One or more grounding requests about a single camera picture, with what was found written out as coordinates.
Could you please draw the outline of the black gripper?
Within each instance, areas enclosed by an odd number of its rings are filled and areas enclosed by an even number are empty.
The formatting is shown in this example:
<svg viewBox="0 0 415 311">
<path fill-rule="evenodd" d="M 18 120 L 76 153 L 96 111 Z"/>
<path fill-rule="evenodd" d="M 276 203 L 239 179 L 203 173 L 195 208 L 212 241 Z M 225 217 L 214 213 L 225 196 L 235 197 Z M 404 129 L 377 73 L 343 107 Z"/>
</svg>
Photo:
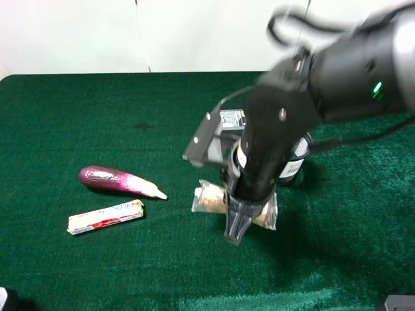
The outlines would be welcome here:
<svg viewBox="0 0 415 311">
<path fill-rule="evenodd" d="M 301 75 L 265 73 L 256 84 L 235 92 L 244 96 L 246 125 L 239 150 L 246 163 L 232 194 L 226 193 L 224 238 L 240 244 L 245 232 L 263 211 L 274 189 L 274 178 L 285 166 L 298 140 L 322 124 L 308 79 Z"/>
</svg>

